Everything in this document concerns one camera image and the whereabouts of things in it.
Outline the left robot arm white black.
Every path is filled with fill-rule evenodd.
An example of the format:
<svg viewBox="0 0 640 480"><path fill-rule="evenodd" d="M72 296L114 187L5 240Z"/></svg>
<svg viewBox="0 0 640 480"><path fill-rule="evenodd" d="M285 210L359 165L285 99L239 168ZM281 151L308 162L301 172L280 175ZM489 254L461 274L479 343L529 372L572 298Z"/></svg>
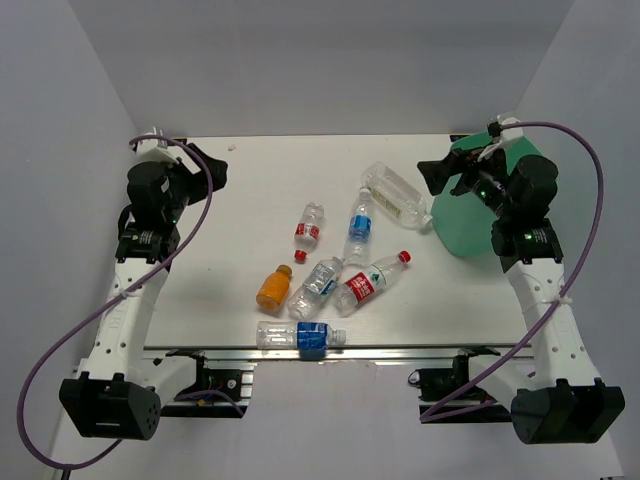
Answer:
<svg viewBox="0 0 640 480"><path fill-rule="evenodd" d="M127 174L129 203L119 219L110 292L115 303L101 315L77 377L64 380L59 390L64 410L83 437L148 440L163 407L176 396L199 399L210 390L211 374L195 355L143 357L170 257L179 247L178 221L186 207L208 199L227 181L226 162L195 144L188 147L203 162L197 172L163 152L161 159L143 161Z"/></svg>

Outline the small clear bottle red label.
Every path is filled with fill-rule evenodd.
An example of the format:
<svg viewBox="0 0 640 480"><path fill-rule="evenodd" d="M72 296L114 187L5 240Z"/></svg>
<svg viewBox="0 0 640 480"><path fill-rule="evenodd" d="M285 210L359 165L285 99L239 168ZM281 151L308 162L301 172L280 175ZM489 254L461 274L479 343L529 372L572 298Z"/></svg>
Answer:
<svg viewBox="0 0 640 480"><path fill-rule="evenodd" d="M307 256L315 250L324 223L324 207L313 202L308 203L294 233L294 259L297 263L305 263Z"/></svg>

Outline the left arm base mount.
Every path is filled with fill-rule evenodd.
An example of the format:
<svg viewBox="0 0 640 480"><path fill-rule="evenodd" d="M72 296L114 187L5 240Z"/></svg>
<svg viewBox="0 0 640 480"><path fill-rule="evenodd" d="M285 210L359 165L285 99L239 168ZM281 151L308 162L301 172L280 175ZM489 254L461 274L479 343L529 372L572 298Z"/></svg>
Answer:
<svg viewBox="0 0 640 480"><path fill-rule="evenodd" d="M170 350L166 358L189 358L194 382L164 406L167 418L242 418L252 395L255 365L239 360L208 358L204 351Z"/></svg>

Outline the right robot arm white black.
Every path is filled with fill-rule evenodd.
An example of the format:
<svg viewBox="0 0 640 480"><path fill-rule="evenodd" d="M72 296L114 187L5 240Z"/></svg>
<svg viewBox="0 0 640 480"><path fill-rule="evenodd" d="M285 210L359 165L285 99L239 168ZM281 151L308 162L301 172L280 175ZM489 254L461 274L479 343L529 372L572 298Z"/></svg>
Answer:
<svg viewBox="0 0 640 480"><path fill-rule="evenodd" d="M440 161L417 165L429 192L439 195L456 177L454 196L474 194L496 219L491 243L519 302L525 337L503 356L474 353L453 371L453 392L425 411L424 423L459 396L485 391L506 408L525 444L593 444L625 407L623 392L608 386L591 361L567 297L563 252L547 214L557 194L558 169L529 154L513 168L503 149L455 149Z"/></svg>

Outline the clear bottle red white label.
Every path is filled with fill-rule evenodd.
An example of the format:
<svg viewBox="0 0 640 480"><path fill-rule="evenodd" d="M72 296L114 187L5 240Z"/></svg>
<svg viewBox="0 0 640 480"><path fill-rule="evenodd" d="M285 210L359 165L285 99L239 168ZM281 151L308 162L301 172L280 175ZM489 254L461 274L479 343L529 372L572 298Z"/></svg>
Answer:
<svg viewBox="0 0 640 480"><path fill-rule="evenodd" d="M342 317L393 285L406 270L411 255L403 250L364 267L343 282L334 293L334 305Z"/></svg>

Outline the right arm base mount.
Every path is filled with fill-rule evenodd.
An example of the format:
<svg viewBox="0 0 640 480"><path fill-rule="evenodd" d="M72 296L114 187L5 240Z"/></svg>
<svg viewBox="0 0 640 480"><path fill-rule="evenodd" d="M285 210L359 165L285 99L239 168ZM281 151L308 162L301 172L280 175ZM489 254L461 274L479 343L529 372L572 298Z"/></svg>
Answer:
<svg viewBox="0 0 640 480"><path fill-rule="evenodd" d="M433 404L443 397L454 392L457 388L469 381L468 362L474 356L489 356L494 359L500 353L487 347L464 348L455 355L452 363L448 367L436 368L428 367L414 370L407 378L411 387L420 390L419 406L420 413L423 414ZM453 415L446 418L436 419L436 424L488 424L488 423L509 423L511 421L508 411L498 404L486 391L475 386L458 398L460 406L453 402L442 407L436 412L437 415L452 413L455 410L473 408L472 411L463 412L460 415Z"/></svg>

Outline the clear bottle blue green label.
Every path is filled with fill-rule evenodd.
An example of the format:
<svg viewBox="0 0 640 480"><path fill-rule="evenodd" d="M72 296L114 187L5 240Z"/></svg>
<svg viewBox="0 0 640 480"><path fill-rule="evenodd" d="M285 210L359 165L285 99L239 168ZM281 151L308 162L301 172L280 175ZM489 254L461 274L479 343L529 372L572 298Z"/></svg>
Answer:
<svg viewBox="0 0 640 480"><path fill-rule="evenodd" d="M338 286L343 268L344 260L338 257L318 262L288 301L289 315L296 321L316 316Z"/></svg>

